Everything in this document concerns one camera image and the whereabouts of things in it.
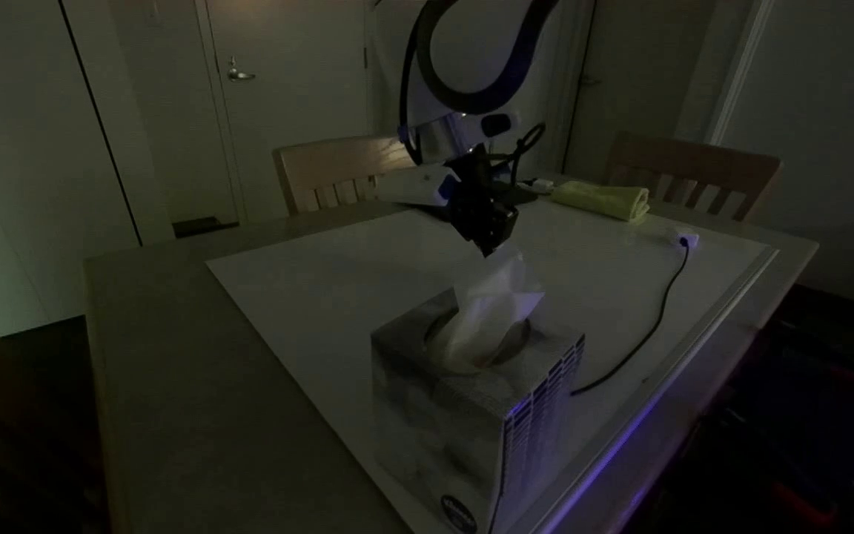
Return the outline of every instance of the door frame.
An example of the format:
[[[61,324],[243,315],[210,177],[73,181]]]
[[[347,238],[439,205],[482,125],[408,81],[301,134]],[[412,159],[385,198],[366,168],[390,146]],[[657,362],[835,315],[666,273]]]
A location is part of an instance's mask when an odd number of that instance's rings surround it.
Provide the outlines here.
[[[586,55],[587,55],[587,41],[594,30],[594,15],[600,0],[566,0],[566,15],[551,11],[559,24],[559,51],[566,51],[563,55],[554,58],[554,73],[551,73],[551,104],[547,115],[547,138],[541,149],[541,167],[563,171],[566,168],[566,153],[572,143],[572,128],[575,128],[575,106],[580,106],[580,84],[586,73]]]
[[[153,150],[113,9],[107,0],[58,0],[70,11],[70,36],[78,45],[84,76],[92,85],[96,113],[107,134],[123,195],[132,205],[139,242],[176,241],[167,193]]]
[[[774,15],[774,6],[777,0],[756,0],[752,6],[752,15],[744,21],[744,30],[743,30],[743,38],[737,45],[737,54],[731,58],[731,72],[728,72],[728,84],[717,94],[717,104],[712,109],[712,119],[710,119],[710,128],[703,134],[703,143],[712,143],[712,146],[720,146],[728,138],[728,128],[731,128],[731,119],[740,106],[740,98],[744,91],[744,84],[752,76],[752,67],[755,67],[755,55],[762,45],[762,36],[765,36],[765,26]]]
[[[233,125],[230,125],[230,104],[225,104],[225,85],[222,85],[222,55],[219,55],[218,36],[213,36],[210,2],[194,0],[194,6],[196,6],[196,24],[199,24],[196,30],[199,30],[202,55],[209,63],[210,98],[218,106],[218,134],[219,134],[219,149],[225,159],[230,189],[233,189],[233,201],[239,205],[239,219],[242,225],[247,225],[253,223],[253,213],[243,201],[247,193],[243,193],[239,156],[233,149]]]

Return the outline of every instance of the floor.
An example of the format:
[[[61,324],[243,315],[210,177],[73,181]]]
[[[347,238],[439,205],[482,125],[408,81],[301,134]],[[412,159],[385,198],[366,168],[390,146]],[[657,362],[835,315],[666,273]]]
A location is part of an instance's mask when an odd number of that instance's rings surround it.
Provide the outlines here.
[[[107,532],[86,321],[0,343],[0,532]]]
[[[7,343],[99,432],[84,318]],[[854,303],[787,296],[630,532],[854,532]]]

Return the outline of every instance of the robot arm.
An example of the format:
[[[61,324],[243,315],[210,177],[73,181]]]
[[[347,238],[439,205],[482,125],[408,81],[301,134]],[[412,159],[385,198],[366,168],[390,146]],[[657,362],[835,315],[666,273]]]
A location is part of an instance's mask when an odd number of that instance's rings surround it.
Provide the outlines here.
[[[400,128],[409,156],[418,167],[431,167],[439,174],[439,198],[452,225],[489,256],[505,242],[520,216],[517,211],[517,168],[520,156],[538,146],[543,125],[532,128],[510,153],[489,153],[488,138],[513,128],[513,115],[501,106],[523,88],[535,51],[554,0],[528,0],[525,17],[513,38],[513,47],[492,76],[482,88],[455,88],[442,81],[436,63],[434,36],[439,21],[452,11],[457,0],[428,0],[408,36],[405,67],[400,67]],[[434,98],[418,109],[421,101],[412,98],[412,85],[421,84]]]

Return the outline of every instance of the door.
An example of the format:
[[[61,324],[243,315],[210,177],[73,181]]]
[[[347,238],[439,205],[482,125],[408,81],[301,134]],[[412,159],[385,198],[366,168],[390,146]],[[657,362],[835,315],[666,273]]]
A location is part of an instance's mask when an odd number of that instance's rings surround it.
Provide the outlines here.
[[[199,0],[247,219],[286,216],[273,149],[375,134],[371,0]]]
[[[566,168],[603,177],[621,131],[703,138],[752,0],[597,0]]]
[[[194,0],[107,0],[169,219],[242,219]]]
[[[0,0],[0,336],[84,315],[84,257],[127,245],[61,0]]]

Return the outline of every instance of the white table surface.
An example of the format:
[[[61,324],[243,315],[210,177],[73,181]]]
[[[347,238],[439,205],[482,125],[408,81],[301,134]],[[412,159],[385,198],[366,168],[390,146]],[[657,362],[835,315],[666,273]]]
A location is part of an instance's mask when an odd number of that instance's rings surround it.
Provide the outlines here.
[[[382,207],[360,207],[287,219],[90,265],[90,336],[117,532],[399,532],[405,524],[206,269],[210,257],[382,213]],[[591,469],[587,492],[551,512],[563,517],[559,532],[623,523],[815,251],[808,241],[762,229],[712,219],[706,225],[772,242],[781,256],[743,303],[731,306],[695,362],[670,374],[630,440],[615,443],[615,460],[600,456],[603,469]]]
[[[692,225],[663,216],[623,225],[548,201],[523,207],[498,256],[520,251],[541,278],[541,324],[560,321],[572,336],[586,333],[575,383],[615,368],[654,324],[683,257],[677,229]],[[560,431],[554,483],[517,532],[559,523],[548,509],[563,509],[563,492],[587,483],[591,469],[777,256],[774,245],[749,238],[692,232],[701,233],[701,245],[670,291],[663,328],[615,379],[572,401],[575,422]],[[498,257],[482,257],[452,225],[412,211],[210,260],[247,321],[412,532],[442,524],[375,460],[371,333],[489,260]]]

